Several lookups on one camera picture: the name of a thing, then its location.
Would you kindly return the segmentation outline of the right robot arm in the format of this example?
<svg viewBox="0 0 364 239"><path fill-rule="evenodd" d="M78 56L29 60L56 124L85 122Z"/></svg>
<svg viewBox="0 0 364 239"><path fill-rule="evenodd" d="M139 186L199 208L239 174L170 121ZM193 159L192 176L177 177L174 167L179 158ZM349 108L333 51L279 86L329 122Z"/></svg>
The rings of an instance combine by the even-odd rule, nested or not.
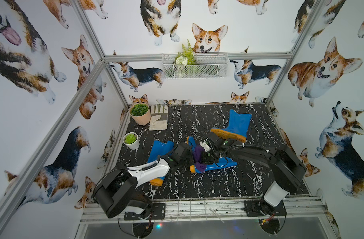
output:
<svg viewBox="0 0 364 239"><path fill-rule="evenodd" d="M205 150L201 154L204 163L212 162L219 166L219 160L223 159L227 166L231 159L246 160L260 164L272 172L274 181L259 203L261 208L275 209L287 195L296 193L307 172L304 164L286 145L262 147L235 138L220 138L213 132L199 145Z"/></svg>

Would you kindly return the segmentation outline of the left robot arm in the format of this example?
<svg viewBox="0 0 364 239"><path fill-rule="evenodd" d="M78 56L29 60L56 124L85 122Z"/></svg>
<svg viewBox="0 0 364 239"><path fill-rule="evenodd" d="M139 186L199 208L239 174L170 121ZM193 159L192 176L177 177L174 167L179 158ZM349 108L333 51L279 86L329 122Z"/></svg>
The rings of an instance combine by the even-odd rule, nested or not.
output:
<svg viewBox="0 0 364 239"><path fill-rule="evenodd" d="M154 204L137 188L151 180L175 173L193 163L192 148L182 142L157 159L139 166L116 166L96 185L93 198L111 219L125 212L148 219L154 213Z"/></svg>

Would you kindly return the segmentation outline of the purple cloth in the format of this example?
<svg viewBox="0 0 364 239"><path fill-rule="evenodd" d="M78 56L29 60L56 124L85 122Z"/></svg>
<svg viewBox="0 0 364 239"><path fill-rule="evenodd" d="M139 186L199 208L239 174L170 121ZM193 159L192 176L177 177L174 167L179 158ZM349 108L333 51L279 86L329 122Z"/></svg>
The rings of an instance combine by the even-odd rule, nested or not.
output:
<svg viewBox="0 0 364 239"><path fill-rule="evenodd" d="M196 146L193 151L193 159L194 159L194 167L196 173L203 173L207 164L203 162L203 154L205 153L205 149L202 146Z"/></svg>

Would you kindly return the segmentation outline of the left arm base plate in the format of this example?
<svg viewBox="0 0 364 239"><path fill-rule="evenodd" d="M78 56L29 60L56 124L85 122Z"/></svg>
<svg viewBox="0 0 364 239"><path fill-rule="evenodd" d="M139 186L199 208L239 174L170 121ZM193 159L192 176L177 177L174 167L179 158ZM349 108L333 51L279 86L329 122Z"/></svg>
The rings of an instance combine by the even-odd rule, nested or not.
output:
<svg viewBox="0 0 364 239"><path fill-rule="evenodd" d="M166 214L166 204L135 203L128 205L124 212L124 221L163 220Z"/></svg>

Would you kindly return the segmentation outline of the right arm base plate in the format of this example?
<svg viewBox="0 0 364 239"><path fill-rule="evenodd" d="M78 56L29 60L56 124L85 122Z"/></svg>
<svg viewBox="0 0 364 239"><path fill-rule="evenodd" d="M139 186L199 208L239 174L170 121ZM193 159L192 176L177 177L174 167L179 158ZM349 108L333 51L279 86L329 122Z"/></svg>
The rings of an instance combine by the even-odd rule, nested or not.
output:
<svg viewBox="0 0 364 239"><path fill-rule="evenodd" d="M261 217L261 216L286 216L287 212L284 202L280 201L277 206L271 206L262 200L246 200L244 201L244 211L248 217Z"/></svg>

